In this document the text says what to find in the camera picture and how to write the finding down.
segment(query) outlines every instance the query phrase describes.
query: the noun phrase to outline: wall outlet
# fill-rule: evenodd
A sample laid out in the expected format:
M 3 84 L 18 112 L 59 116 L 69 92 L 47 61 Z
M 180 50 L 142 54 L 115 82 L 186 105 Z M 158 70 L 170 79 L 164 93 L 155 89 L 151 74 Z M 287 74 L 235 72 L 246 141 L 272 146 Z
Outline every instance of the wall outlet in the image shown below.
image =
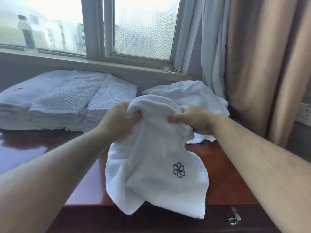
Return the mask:
M 296 121 L 311 127 L 311 105 L 300 103 L 298 107 Z

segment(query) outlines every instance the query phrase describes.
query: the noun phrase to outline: glass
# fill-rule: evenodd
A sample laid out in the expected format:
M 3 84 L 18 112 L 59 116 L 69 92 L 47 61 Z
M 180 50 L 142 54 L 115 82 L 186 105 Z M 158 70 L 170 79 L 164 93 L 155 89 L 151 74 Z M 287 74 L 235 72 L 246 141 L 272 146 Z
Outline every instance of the glass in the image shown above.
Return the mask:
M 85 55 L 81 0 L 0 0 L 0 43 Z
M 169 60 L 180 0 L 115 0 L 114 51 Z

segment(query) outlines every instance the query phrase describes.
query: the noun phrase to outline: crumpled white towel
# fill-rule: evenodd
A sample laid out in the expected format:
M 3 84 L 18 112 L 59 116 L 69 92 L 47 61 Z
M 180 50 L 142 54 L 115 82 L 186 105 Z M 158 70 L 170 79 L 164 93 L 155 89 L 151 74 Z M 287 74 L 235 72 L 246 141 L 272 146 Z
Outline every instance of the crumpled white towel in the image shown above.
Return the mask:
M 171 99 L 177 105 L 196 105 L 200 108 L 229 116 L 227 110 L 228 102 L 215 95 L 202 81 L 182 81 L 172 83 L 171 85 L 156 86 L 142 92 L 142 95 L 158 95 Z M 187 144 L 197 144 L 204 140 L 215 141 L 215 137 L 195 133 L 193 140 L 187 141 Z
M 45 129 L 79 126 L 86 107 L 106 74 L 73 70 L 64 80 L 39 96 L 29 108 L 33 122 Z
M 186 151 L 193 130 L 166 118 L 181 113 L 168 98 L 135 98 L 126 114 L 140 110 L 142 119 L 108 152 L 106 189 L 125 213 L 134 213 L 145 201 L 195 218 L 204 218 L 208 174 L 201 159 Z
M 136 85 L 108 74 L 88 105 L 89 112 L 84 119 L 86 127 L 84 132 L 95 128 L 103 119 L 107 110 L 116 104 L 123 101 L 132 101 L 136 97 L 136 93 Z
M 18 83 L 0 93 L 0 129 L 43 129 L 33 123 L 28 109 L 34 100 L 54 87 L 72 71 L 55 70 Z

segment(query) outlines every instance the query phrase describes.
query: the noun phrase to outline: hand towel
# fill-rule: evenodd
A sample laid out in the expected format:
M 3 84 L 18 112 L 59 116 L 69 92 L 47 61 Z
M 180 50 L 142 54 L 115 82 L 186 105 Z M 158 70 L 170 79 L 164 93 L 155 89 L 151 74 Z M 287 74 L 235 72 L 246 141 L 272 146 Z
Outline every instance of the hand towel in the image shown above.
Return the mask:
M 177 105 L 196 105 L 200 108 L 229 116 L 227 110 L 228 102 L 215 95 L 202 81 L 182 81 L 172 83 L 171 85 L 156 86 L 142 92 L 142 95 L 158 95 L 171 99 Z M 187 144 L 197 144 L 204 140 L 215 141 L 215 137 L 201 134 L 194 134 L 193 140 L 187 141 Z
M 112 201 L 133 214 L 145 201 L 195 218 L 204 218 L 208 174 L 200 158 L 186 151 L 193 130 L 166 118 L 181 113 L 168 98 L 135 98 L 126 114 L 140 110 L 132 132 L 111 144 L 106 165 L 106 189 Z
M 55 70 L 18 83 L 0 93 L 0 129 L 43 129 L 28 114 L 34 100 L 51 89 L 72 71 Z
M 29 108 L 36 125 L 62 129 L 83 123 L 81 111 L 87 106 L 106 75 L 74 70 L 56 86 L 39 96 Z
M 120 102 L 132 101 L 136 97 L 136 93 L 136 85 L 108 74 L 88 105 L 89 112 L 84 120 L 85 132 L 95 128 L 108 109 Z

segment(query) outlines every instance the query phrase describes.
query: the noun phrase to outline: beige curtain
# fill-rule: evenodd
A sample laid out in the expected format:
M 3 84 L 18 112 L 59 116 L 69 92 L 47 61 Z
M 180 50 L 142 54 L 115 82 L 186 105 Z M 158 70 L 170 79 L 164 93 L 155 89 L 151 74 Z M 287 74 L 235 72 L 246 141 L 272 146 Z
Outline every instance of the beige curtain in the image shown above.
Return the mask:
M 225 90 L 231 114 L 285 146 L 311 74 L 311 0 L 231 0 Z

